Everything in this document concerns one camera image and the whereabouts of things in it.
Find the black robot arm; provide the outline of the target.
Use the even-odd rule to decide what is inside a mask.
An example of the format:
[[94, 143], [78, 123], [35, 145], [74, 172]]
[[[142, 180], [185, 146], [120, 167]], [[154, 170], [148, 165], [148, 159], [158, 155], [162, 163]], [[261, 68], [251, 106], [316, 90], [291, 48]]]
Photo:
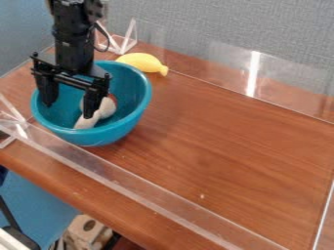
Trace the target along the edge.
[[30, 55], [30, 74], [42, 103], [57, 101], [61, 84], [84, 91], [82, 117], [90, 118], [108, 95], [110, 74], [93, 63], [94, 30], [102, 18], [101, 0], [45, 0], [53, 17], [54, 56]]

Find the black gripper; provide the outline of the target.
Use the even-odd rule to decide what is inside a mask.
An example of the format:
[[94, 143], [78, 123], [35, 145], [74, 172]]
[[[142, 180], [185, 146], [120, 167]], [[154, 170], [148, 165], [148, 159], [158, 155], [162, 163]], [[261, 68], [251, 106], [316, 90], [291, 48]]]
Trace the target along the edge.
[[30, 74], [42, 103], [52, 106], [56, 102], [60, 84], [84, 90], [82, 117], [89, 119], [98, 109], [101, 99], [108, 95], [110, 74], [93, 62], [82, 70], [66, 69], [54, 62], [52, 54], [33, 53], [30, 59]]

